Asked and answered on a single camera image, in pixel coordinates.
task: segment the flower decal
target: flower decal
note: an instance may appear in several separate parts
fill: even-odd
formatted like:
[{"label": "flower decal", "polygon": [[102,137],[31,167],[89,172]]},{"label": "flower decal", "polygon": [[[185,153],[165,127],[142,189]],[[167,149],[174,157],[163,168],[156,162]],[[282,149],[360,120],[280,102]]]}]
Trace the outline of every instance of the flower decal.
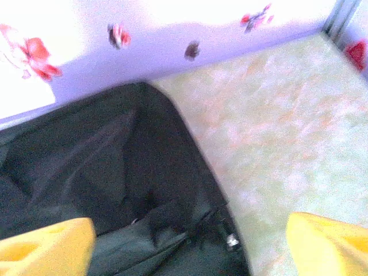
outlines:
[{"label": "flower decal", "polygon": [[[258,26],[264,24],[264,21],[267,17],[266,14],[270,8],[271,4],[268,4],[261,12],[254,14],[253,16],[250,14],[244,15],[243,18],[240,20],[240,24],[246,27],[245,32],[250,32]],[[271,23],[273,19],[274,16],[270,16],[266,21],[267,24]]]},{"label": "flower decal", "polygon": [[359,72],[366,68],[367,41],[361,40],[357,43],[349,44],[345,47],[344,53]]},{"label": "flower decal", "polygon": [[109,41],[116,49],[126,48],[131,43],[130,34],[124,30],[122,25],[114,24],[108,26]]},{"label": "flower decal", "polygon": [[51,81],[53,76],[61,76],[62,72],[48,63],[50,53],[38,37],[25,39],[19,32],[7,25],[0,24],[2,41],[0,53],[15,68],[23,70],[23,78],[29,78],[35,73],[44,81]]},{"label": "flower decal", "polygon": [[200,50],[198,49],[199,45],[200,43],[198,41],[189,43],[185,50],[184,57],[192,62],[200,54]]}]

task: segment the white wall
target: white wall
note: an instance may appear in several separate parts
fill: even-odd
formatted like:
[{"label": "white wall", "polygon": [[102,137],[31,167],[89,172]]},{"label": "white wall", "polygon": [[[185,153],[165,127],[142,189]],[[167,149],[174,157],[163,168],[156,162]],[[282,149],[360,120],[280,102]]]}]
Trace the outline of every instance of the white wall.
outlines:
[{"label": "white wall", "polygon": [[[268,3],[12,0],[2,3],[0,24],[11,25],[27,37],[40,37],[51,61],[62,66],[63,77],[51,82],[57,106],[121,82],[187,70],[315,32],[335,0],[275,0],[269,11],[274,15],[272,24],[244,34],[239,24],[242,16],[259,12]],[[107,25],[115,22],[122,22],[132,36],[127,50],[117,51],[108,42]],[[183,56],[192,40],[200,41],[201,52],[189,62]],[[16,88],[9,89],[16,93]],[[42,97],[39,88],[29,85],[29,90],[34,102]],[[0,97],[7,91],[0,90]]]}]

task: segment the metal frame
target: metal frame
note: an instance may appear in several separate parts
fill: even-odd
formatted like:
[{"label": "metal frame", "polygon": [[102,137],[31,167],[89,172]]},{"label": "metal frame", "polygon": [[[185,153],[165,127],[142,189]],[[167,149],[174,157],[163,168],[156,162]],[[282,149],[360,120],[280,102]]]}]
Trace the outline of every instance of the metal frame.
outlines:
[{"label": "metal frame", "polygon": [[342,33],[346,30],[362,0],[339,0],[327,18],[323,31],[339,46]]}]

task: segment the tiled floor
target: tiled floor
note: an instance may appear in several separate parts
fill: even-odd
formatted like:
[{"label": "tiled floor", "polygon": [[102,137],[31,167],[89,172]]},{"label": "tiled floor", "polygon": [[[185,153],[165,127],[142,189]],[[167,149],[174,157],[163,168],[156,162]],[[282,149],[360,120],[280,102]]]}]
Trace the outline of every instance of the tiled floor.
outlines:
[{"label": "tiled floor", "polygon": [[155,84],[229,197],[255,275],[297,275],[292,211],[368,227],[368,90],[322,34]]}]

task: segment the black fabric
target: black fabric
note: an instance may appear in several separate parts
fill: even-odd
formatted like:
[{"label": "black fabric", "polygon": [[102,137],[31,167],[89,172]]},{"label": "black fabric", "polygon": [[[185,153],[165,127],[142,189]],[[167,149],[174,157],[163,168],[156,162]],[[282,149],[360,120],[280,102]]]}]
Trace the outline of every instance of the black fabric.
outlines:
[{"label": "black fabric", "polygon": [[248,273],[216,227],[198,231],[226,200],[171,101],[146,83],[0,132],[0,185],[1,238],[92,218],[90,276]]}]

